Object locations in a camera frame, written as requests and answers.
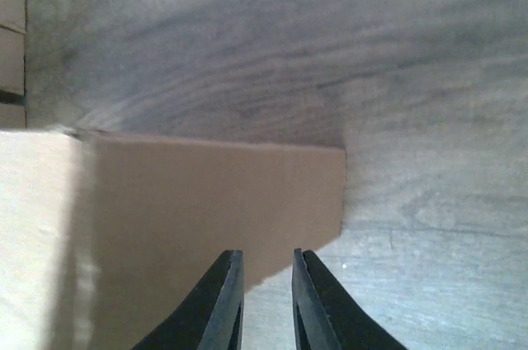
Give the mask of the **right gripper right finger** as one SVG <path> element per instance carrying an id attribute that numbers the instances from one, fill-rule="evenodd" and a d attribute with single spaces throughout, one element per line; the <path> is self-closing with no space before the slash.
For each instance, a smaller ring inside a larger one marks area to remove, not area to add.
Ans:
<path id="1" fill-rule="evenodd" d="M 312 250 L 294 251 L 292 301 L 298 349 L 406 349 L 352 299 Z"/>

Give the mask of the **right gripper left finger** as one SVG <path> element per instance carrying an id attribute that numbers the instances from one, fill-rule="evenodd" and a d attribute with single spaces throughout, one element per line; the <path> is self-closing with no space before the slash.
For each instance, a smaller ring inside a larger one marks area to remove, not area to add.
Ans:
<path id="1" fill-rule="evenodd" d="M 184 301 L 134 349 L 240 349 L 243 300 L 243 252 L 226 250 Z"/>

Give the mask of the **cardboard box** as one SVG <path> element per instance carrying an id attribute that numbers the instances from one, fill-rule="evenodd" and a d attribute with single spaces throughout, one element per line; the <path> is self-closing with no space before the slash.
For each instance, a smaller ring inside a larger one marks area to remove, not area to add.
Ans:
<path id="1" fill-rule="evenodd" d="M 252 287 L 341 232 L 344 150 L 1 133 L 1 346 L 129 349 L 226 249 Z"/>

